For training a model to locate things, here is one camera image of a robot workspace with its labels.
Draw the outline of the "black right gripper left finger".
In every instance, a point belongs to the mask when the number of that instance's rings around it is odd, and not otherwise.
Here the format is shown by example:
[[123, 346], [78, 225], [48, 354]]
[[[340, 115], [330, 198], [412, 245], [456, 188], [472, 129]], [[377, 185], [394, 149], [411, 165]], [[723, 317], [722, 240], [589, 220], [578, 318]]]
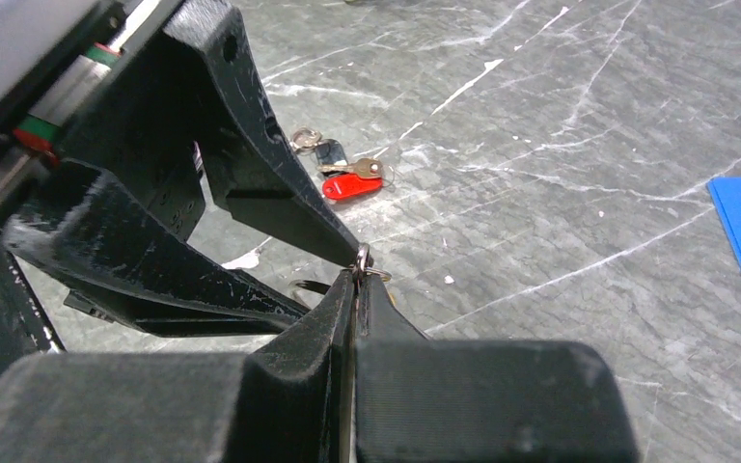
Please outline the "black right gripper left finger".
[[345, 462], [348, 271], [253, 353], [37, 354], [0, 378], [0, 462]]

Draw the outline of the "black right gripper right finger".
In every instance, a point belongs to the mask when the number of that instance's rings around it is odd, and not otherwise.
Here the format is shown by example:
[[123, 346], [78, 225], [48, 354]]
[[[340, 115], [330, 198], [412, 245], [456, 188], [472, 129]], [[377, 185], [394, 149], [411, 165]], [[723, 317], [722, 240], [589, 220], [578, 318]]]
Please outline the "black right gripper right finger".
[[568, 340], [437, 340], [362, 278], [355, 452], [362, 462], [635, 462], [616, 379]]

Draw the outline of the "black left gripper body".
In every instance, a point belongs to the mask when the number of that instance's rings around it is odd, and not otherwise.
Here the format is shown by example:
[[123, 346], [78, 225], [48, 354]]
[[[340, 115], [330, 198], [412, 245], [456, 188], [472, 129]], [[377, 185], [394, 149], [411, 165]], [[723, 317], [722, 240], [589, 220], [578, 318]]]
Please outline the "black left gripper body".
[[204, 208], [182, 1], [0, 1], [0, 237], [90, 210], [191, 233]]

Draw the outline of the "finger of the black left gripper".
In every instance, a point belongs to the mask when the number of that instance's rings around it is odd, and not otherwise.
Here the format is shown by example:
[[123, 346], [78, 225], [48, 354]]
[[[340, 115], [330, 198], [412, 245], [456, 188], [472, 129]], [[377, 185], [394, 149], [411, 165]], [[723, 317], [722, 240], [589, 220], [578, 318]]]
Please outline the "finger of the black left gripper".
[[214, 203], [233, 219], [342, 266], [359, 241], [280, 127], [232, 1], [185, 1], [164, 28]]
[[163, 338], [278, 334], [309, 311], [198, 252], [87, 163], [58, 167], [2, 242], [111, 320]]

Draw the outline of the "red key tag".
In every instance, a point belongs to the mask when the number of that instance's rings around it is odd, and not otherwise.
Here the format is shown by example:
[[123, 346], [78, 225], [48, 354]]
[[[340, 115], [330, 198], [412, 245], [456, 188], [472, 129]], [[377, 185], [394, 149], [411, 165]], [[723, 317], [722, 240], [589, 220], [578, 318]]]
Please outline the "red key tag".
[[380, 190], [383, 184], [381, 177], [362, 178], [356, 174], [341, 174], [327, 178], [321, 190], [326, 199], [341, 202], [373, 193]]

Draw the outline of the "large metal keyring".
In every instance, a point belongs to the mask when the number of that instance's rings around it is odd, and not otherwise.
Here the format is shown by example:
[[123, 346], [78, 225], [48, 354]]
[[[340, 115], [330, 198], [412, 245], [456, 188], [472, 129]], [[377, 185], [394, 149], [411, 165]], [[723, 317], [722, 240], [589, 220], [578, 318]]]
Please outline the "large metal keyring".
[[308, 305], [305, 300], [302, 297], [303, 291], [309, 291], [312, 293], [316, 293], [319, 295], [325, 295], [331, 288], [330, 285], [327, 285], [322, 282], [313, 281], [313, 280], [294, 280], [291, 281], [288, 284], [289, 288], [289, 294], [290, 297], [303, 307], [310, 309], [311, 306]]

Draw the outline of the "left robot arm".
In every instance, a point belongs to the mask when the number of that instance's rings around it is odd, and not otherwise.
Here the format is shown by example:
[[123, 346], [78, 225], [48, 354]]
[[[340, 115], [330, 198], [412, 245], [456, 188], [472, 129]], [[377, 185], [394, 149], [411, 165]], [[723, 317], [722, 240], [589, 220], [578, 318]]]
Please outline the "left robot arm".
[[159, 337], [274, 334], [307, 309], [188, 238], [214, 203], [339, 265], [357, 238], [279, 126], [233, 1], [0, 1], [0, 375], [63, 345], [20, 268]]

